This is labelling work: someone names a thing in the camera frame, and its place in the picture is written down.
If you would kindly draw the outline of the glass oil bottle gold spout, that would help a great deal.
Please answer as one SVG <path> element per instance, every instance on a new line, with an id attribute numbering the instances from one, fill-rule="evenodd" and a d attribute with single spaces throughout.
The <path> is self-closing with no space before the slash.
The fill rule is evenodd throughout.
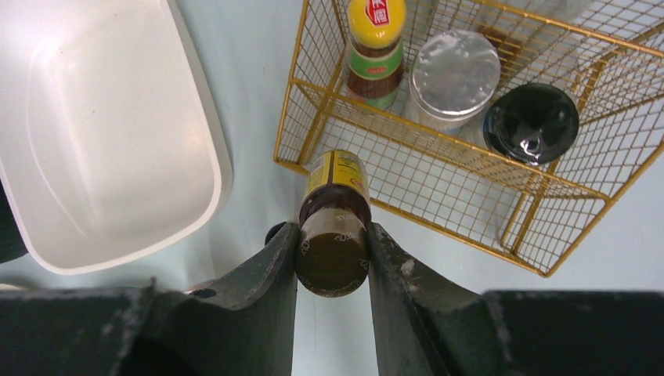
<path id="1" fill-rule="evenodd" d="M 478 26 L 478 32 L 489 40 L 504 63 L 513 63 L 519 57 L 523 43 L 518 39 L 508 36 L 494 27 Z"/>

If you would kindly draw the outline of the small bottle tan cap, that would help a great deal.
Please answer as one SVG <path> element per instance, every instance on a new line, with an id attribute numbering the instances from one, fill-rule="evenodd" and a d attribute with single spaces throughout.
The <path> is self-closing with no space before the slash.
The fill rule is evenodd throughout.
<path id="1" fill-rule="evenodd" d="M 371 211 L 366 170 L 356 154 L 330 150 L 313 163 L 298 223 L 295 272 L 303 286 L 324 298 L 359 289 L 370 266 Z"/>

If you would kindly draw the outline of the red label sauce bottle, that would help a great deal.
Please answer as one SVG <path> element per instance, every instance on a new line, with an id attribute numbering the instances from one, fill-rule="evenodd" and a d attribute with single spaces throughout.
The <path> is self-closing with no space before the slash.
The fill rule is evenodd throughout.
<path id="1" fill-rule="evenodd" d="M 404 74 L 403 0 L 355 0 L 346 9 L 349 40 L 345 50 L 345 86 L 349 96 L 387 110 Z"/>

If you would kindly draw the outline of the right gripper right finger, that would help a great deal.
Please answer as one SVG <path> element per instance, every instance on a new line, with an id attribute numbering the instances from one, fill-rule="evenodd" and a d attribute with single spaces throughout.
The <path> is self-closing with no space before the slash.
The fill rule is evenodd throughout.
<path id="1" fill-rule="evenodd" d="M 382 375 L 660 375 L 659 291 L 476 294 L 368 233 Z"/>

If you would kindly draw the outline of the jar with black lid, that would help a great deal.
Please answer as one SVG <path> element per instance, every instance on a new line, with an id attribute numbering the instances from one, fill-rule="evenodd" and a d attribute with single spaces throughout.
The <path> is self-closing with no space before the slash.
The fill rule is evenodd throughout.
<path id="1" fill-rule="evenodd" d="M 562 89 L 545 83 L 520 85 L 501 96 L 483 116 L 481 140 L 490 150 L 526 165 L 556 161 L 579 134 L 579 111 Z"/>

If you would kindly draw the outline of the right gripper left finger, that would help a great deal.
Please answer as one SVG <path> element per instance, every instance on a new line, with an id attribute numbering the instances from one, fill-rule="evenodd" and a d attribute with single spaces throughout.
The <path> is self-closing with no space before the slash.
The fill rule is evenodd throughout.
<path id="1" fill-rule="evenodd" d="M 289 375 L 300 231 L 184 293 L 147 287 L 1 293 L 4 375 Z"/>

